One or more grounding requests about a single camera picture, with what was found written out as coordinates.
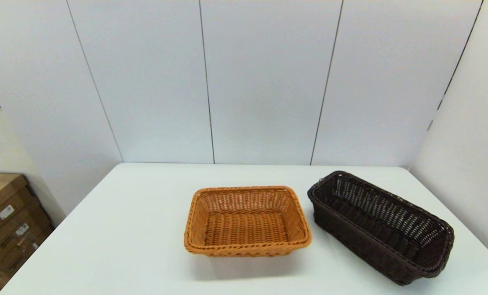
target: white table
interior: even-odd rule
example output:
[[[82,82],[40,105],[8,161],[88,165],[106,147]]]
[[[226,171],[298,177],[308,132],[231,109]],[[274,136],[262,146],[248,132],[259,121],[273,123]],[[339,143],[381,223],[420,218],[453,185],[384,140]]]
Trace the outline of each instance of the white table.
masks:
[[[345,170],[446,220],[446,269],[400,287],[313,222],[306,192]],[[184,249],[193,193],[203,187],[287,185],[313,242],[288,256],[208,258]],[[0,295],[486,294],[488,250],[407,170],[337,166],[124,163],[114,168],[25,263]]]

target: panel seam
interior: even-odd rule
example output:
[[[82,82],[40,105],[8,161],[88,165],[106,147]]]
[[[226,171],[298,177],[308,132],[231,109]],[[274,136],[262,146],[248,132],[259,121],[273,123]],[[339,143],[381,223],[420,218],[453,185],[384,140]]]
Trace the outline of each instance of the panel seam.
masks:
[[[213,153],[213,164],[216,164],[215,159],[214,159],[213,125],[211,123],[211,103],[209,101],[208,64],[206,61],[206,44],[204,42],[204,24],[202,21],[202,5],[200,4],[200,0],[198,0],[198,9],[200,12],[200,30],[202,31],[202,49],[203,49],[203,53],[204,53],[204,69],[206,71],[206,91],[207,91],[207,95],[208,95],[209,129],[211,131],[211,151]]]
[[[320,114],[318,116],[317,131],[315,133],[315,141],[313,142],[313,150],[311,151],[311,159],[309,165],[313,165],[313,155],[315,154],[315,146],[317,145],[318,128],[320,127],[320,119],[322,118],[322,109],[324,108],[324,99],[326,99],[326,91],[328,90],[329,74],[331,72],[331,64],[333,62],[333,55],[335,53],[335,46],[337,45],[337,36],[339,35],[340,18],[342,16],[342,9],[344,6],[344,0],[340,4],[339,19],[337,21],[337,30],[335,31],[335,38],[333,41],[333,48],[331,50],[331,58],[329,60],[328,76],[326,78],[326,85],[324,86],[324,96],[322,97],[322,104],[320,105]]]
[[[100,105],[102,106],[102,110],[104,111],[105,119],[107,120],[107,124],[109,125],[109,129],[111,130],[111,134],[113,135],[114,143],[116,144],[116,149],[118,149],[118,154],[120,155],[120,159],[124,162],[124,157],[122,156],[122,151],[120,150],[120,146],[118,145],[118,141],[116,140],[116,136],[114,135],[113,127],[111,126],[111,121],[109,121],[109,116],[107,116],[107,112],[105,111],[104,103],[102,102],[102,97],[100,96],[100,91],[98,91],[98,87],[96,86],[96,81],[94,80],[93,72],[91,71],[91,67],[89,66],[89,61],[87,60],[87,56],[85,55],[85,51],[83,50],[82,41],[80,40],[77,25],[75,23],[75,19],[73,18],[73,13],[71,11],[71,7],[69,6],[68,0],[66,0],[67,8],[69,10],[69,15],[71,16],[71,20],[73,22],[73,26],[75,27],[75,32],[77,33],[78,43],[83,53],[83,57],[85,59],[85,63],[87,64],[87,69],[89,70],[89,74],[91,75],[91,80],[93,81],[94,89],[96,90],[96,94],[98,95],[98,100],[100,101]]]

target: basket rim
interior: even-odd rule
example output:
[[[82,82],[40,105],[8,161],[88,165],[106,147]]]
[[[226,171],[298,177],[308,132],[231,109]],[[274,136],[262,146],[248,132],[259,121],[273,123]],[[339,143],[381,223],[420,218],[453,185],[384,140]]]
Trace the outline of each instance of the basket rim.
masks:
[[[210,245],[210,246],[203,246],[196,243],[193,243],[191,240],[191,225],[193,223],[193,214],[195,212],[195,208],[197,206],[197,201],[201,194],[206,192],[216,192],[216,191],[241,191],[241,190],[271,190],[277,189],[282,191],[287,191],[291,202],[293,202],[297,208],[298,216],[302,221],[302,230],[304,232],[304,237],[302,239],[297,239],[295,241],[287,241],[287,242],[271,242],[271,243],[232,243],[232,244],[221,244],[221,245]],[[205,254],[206,250],[232,250],[232,249],[242,249],[248,248],[250,250],[255,248],[260,248],[263,250],[264,248],[277,248],[277,247],[284,247],[284,246],[291,246],[293,247],[292,250],[300,249],[309,246],[311,243],[311,231],[309,230],[308,222],[306,220],[306,216],[302,211],[302,206],[300,205],[300,201],[298,200],[297,194],[293,189],[288,186],[283,185],[269,185],[269,186],[228,186],[228,187],[207,187],[199,189],[195,192],[193,196],[193,200],[191,201],[191,207],[189,209],[188,220],[186,224],[186,232],[184,233],[184,246],[186,249],[191,253],[198,253],[198,254]]]
[[[317,198],[314,195],[315,190],[317,188],[319,188],[323,183],[329,181],[330,179],[332,179],[334,176],[337,176],[338,174],[346,174],[349,177],[353,177],[357,181],[360,181],[360,183],[362,183],[362,185],[367,185],[369,188],[375,189],[375,190],[385,194],[386,199],[391,200],[392,203],[402,205],[402,206],[406,207],[407,209],[410,209],[416,213],[419,213],[422,216],[426,216],[426,217],[430,218],[431,220],[437,222],[440,226],[444,226],[447,230],[448,237],[444,241],[444,251],[442,253],[442,256],[439,257],[439,260],[437,261],[435,266],[423,267],[423,266],[415,263],[413,260],[406,258],[401,253],[397,252],[395,249],[393,249],[392,247],[388,246],[386,243],[384,243],[383,241],[381,241],[380,239],[375,237],[369,231],[361,228],[360,226],[351,222],[347,217],[343,216],[341,213],[338,213],[337,211],[333,210],[331,207],[326,205],[324,202],[322,202],[319,198]],[[405,199],[403,199],[397,195],[394,195],[394,194],[392,194],[392,193],[390,193],[390,192],[388,192],[388,191],[386,191],[386,190],[384,190],[384,189],[382,189],[376,185],[373,185],[372,183],[369,183],[363,179],[360,179],[358,176],[355,176],[351,173],[341,171],[341,170],[332,172],[331,174],[324,177],[323,179],[320,179],[319,182],[315,183],[315,185],[313,185],[309,189],[308,197],[314,205],[318,205],[319,207],[324,209],[327,213],[331,213],[333,215],[338,216],[341,220],[343,220],[344,222],[347,222],[350,226],[353,226],[354,228],[356,228],[356,230],[359,231],[361,234],[365,235],[369,239],[372,239],[374,241],[374,245],[377,248],[384,250],[386,252],[389,252],[391,256],[394,256],[395,259],[399,260],[400,263],[405,265],[405,267],[409,268],[410,270],[413,270],[414,272],[419,272],[423,276],[428,276],[428,275],[436,276],[436,275],[438,275],[438,273],[437,273],[438,270],[442,269],[444,267],[443,262],[446,260],[447,254],[449,254],[449,252],[451,251],[451,248],[453,245],[452,241],[455,237],[453,228],[446,221],[440,219],[439,217],[433,215],[432,213],[429,213],[428,211],[422,209],[421,207],[418,207],[417,205],[414,205],[413,203],[410,203],[409,201],[407,201],[407,200],[405,200]]]

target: basket bottom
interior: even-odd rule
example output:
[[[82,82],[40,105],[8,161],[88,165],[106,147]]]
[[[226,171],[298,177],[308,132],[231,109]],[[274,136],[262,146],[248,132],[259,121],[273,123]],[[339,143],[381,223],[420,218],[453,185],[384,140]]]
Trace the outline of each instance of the basket bottom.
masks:
[[[281,213],[214,213],[208,218],[206,246],[285,241]]]

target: wicker basket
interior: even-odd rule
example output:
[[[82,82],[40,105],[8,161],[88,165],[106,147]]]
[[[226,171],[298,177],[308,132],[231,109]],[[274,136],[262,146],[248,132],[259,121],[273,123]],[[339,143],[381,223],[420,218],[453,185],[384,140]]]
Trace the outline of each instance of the wicker basket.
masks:
[[[184,245],[207,256],[277,256],[307,247],[311,232],[285,186],[205,188],[193,196]]]
[[[438,276],[446,266],[453,229],[424,209],[343,171],[308,196],[318,226],[397,284]]]

